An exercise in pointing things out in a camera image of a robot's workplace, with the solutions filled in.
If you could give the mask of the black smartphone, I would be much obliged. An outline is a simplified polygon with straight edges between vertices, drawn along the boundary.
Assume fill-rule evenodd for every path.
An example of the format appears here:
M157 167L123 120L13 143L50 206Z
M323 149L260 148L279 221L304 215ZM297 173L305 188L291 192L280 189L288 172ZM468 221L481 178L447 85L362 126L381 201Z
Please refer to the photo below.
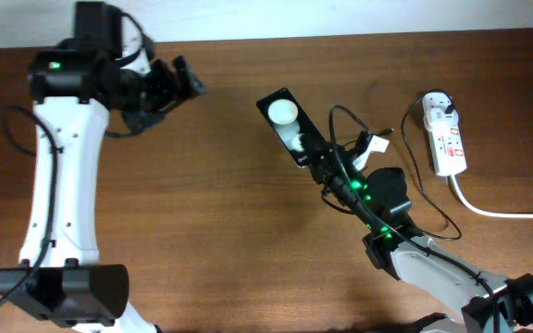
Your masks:
M256 102L297 167L308 167L326 144L321 132L288 88L281 88Z

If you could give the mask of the white power strip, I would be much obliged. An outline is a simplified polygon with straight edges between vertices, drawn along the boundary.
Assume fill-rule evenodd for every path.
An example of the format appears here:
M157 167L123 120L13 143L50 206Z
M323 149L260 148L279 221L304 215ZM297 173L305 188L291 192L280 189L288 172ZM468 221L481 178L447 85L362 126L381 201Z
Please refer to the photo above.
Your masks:
M428 133L437 176L450 177L467 169L465 151L458 126L434 129Z

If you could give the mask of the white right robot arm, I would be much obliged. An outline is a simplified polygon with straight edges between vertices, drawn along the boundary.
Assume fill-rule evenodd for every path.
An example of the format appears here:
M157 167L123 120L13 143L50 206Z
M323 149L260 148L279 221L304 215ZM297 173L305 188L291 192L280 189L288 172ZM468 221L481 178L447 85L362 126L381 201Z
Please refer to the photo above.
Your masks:
M533 327L533 275L492 274L443 249L408 215L405 175L384 167L357 171L340 146L304 139L314 181L324 185L370 230L363 243L377 269L425 290L459 313L462 324L436 317L426 332L512 332Z

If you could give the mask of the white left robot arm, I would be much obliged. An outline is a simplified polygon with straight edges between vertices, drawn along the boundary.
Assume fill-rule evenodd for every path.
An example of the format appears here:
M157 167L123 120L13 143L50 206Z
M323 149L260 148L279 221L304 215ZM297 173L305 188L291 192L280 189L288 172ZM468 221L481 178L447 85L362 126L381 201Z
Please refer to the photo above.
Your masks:
M134 137L206 88L183 57L155 57L128 13L75 5L74 31L28 70L37 134L31 218L0 296L39 321L78 332L154 332L130 303L124 265L99 261L94 208L99 155L112 111Z

